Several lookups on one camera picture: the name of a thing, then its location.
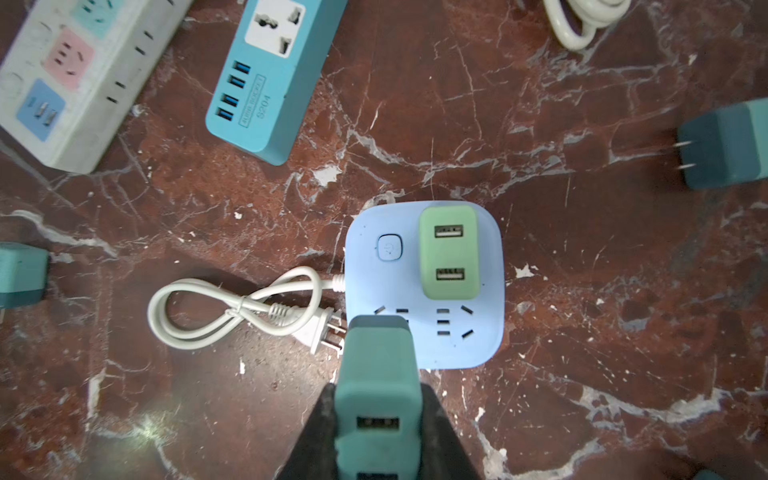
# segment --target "dark teal adapter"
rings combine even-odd
[[[0,309],[32,305],[43,297],[48,252],[0,242]]]
[[[768,98],[718,108],[677,129],[685,183],[695,190],[768,177]]]
[[[415,480],[422,456],[422,388],[401,316],[357,316],[334,396],[339,480]]]

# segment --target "teal charger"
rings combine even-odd
[[[423,397],[408,323],[377,315],[349,324],[333,401],[339,480],[416,480]]]
[[[768,177],[768,98],[718,108],[677,129],[695,190],[726,187]]]
[[[208,131],[284,164],[345,7],[346,0],[250,0],[205,117]]]
[[[0,242],[0,309],[32,305],[43,297],[48,252]]]

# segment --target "cord strain relief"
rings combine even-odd
[[[331,279],[331,288],[334,292],[344,292],[346,291],[346,281],[344,280],[344,275],[334,275]]]
[[[287,305],[283,305],[282,303],[273,303],[270,305],[270,310],[266,313],[266,316],[270,319],[271,322],[279,322],[281,319],[284,319],[288,316],[290,310],[291,307]]]

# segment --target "white power cord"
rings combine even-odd
[[[582,22],[581,35],[568,24],[561,0],[544,0],[544,7],[552,23],[554,34],[569,50],[586,48],[598,28],[605,28],[623,17],[631,0],[568,0]]]
[[[290,282],[297,276],[308,276],[309,281]],[[320,297],[324,289],[334,292],[345,290],[344,276],[335,275],[331,280],[321,280],[317,272],[308,266],[298,266],[285,272],[272,285],[257,290],[248,296],[234,293],[195,278],[183,278],[169,283],[159,289],[147,306],[147,320],[152,333],[163,343],[177,349],[199,349],[221,339],[240,322],[246,320],[251,325],[265,333],[274,336],[294,335],[303,343],[309,345],[315,353],[319,343],[325,343],[323,337],[328,328],[337,332],[345,332],[341,325],[329,323],[332,319],[340,318],[334,315],[333,308],[320,309]],[[278,293],[312,290],[310,304],[306,308],[285,306],[279,303],[271,305],[264,303],[268,297]],[[192,292],[207,295],[227,304],[229,308],[213,322],[199,329],[185,330],[176,327],[166,314],[165,306],[168,297],[174,292]],[[328,346],[340,349],[334,344]]]

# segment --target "power strip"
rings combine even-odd
[[[217,137],[288,160],[346,0],[250,0],[208,108]]]
[[[430,286],[425,287],[423,265],[425,261],[441,260],[422,250],[425,240],[420,236],[420,220],[430,207],[457,206],[470,206],[476,212],[479,290],[464,297],[469,300],[457,300],[461,294],[453,294],[453,300],[435,300],[437,295],[428,296]],[[445,235],[445,240],[450,241],[454,233],[458,235],[457,230],[451,230],[454,227],[459,225],[447,225],[448,230],[433,227],[433,235]],[[416,361],[422,369],[472,368],[496,353],[504,335],[504,254],[498,225],[486,209],[460,201],[372,207],[352,222],[345,250],[348,320],[357,316],[402,316],[409,322]],[[439,269],[438,277],[442,270],[448,270],[449,276],[459,270],[450,268],[454,260],[446,260],[449,268]],[[460,270],[464,279],[465,271]]]
[[[38,0],[0,68],[0,126],[92,172],[193,0]]]

